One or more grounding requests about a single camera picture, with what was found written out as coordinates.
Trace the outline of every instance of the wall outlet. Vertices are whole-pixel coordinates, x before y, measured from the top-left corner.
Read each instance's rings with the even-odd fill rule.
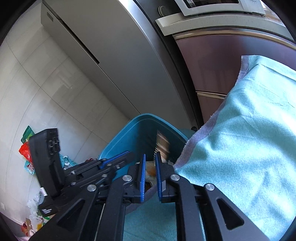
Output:
[[[1,205],[1,208],[2,208],[3,210],[5,210],[4,203],[0,202],[0,205]]]

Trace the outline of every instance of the microwave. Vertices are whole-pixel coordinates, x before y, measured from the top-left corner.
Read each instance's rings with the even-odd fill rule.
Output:
[[[265,15],[260,0],[175,0],[184,16],[210,12],[248,12]]]

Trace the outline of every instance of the green package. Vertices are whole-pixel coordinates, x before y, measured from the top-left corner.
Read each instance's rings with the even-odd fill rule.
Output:
[[[25,143],[26,141],[28,141],[28,139],[35,135],[35,133],[32,131],[31,127],[28,126],[22,136],[22,139],[20,140],[22,143]]]

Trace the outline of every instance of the floor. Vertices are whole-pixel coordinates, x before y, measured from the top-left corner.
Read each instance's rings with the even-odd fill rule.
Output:
[[[45,31],[40,10],[40,2],[30,7],[0,47],[0,211],[17,223],[40,187],[18,152],[28,125],[58,128],[60,153],[81,163],[128,122]]]

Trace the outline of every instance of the blue gripper pad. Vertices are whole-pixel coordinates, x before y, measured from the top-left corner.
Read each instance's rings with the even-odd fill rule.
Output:
[[[114,157],[111,157],[111,158],[109,158],[109,159],[103,161],[102,165],[100,165],[100,169],[103,169],[103,168],[104,168],[109,162],[114,161],[115,159],[117,159],[117,158],[119,158],[119,157],[125,155],[125,154],[128,153],[128,152],[129,152],[129,151],[124,151],[124,152],[122,152],[122,153],[120,153],[120,154],[118,154],[118,155],[116,155],[116,156],[114,156]]]
[[[142,171],[141,171],[141,185],[140,185],[140,193],[141,193],[141,202],[144,201],[145,194],[145,171],[146,171],[146,154],[143,156],[142,161]]]
[[[161,162],[160,153],[156,153],[155,154],[155,169],[156,169],[157,193],[158,193],[159,201],[161,201],[161,199],[163,197],[163,193],[161,190],[162,181],[161,181],[161,173],[160,173],[160,162]]]

